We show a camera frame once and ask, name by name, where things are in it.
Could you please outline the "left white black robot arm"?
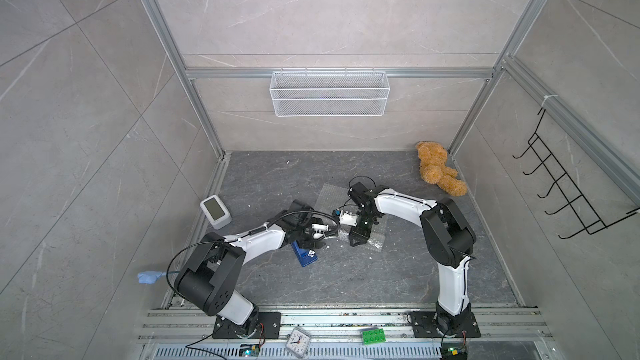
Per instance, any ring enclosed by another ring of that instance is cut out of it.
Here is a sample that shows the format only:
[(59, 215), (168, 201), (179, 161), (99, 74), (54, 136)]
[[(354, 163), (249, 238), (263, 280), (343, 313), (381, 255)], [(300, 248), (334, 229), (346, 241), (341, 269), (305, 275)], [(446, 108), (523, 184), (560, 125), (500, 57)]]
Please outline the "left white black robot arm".
[(323, 213), (306, 203), (292, 202), (290, 208), (244, 233), (221, 236), (206, 234), (190, 251), (175, 277), (166, 276), (168, 286), (180, 298), (210, 317), (235, 325), (239, 335), (251, 335), (258, 327), (258, 306), (236, 291), (243, 265), (290, 243), (316, 250), (326, 236), (340, 229), (337, 213)]

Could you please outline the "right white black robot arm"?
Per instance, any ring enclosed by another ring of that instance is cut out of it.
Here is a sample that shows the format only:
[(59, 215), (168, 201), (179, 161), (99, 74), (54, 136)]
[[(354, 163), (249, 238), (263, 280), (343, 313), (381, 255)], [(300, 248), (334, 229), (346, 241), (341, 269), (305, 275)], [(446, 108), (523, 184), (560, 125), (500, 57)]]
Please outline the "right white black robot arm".
[(349, 244), (364, 245), (373, 225), (390, 215), (420, 227), (427, 249), (438, 263), (439, 294), (433, 322), (443, 336), (454, 336), (472, 320), (468, 296), (468, 269), (477, 236), (451, 198), (440, 202), (415, 198), (386, 186), (367, 188), (356, 183), (348, 190), (355, 215), (341, 212), (342, 225), (350, 226)]

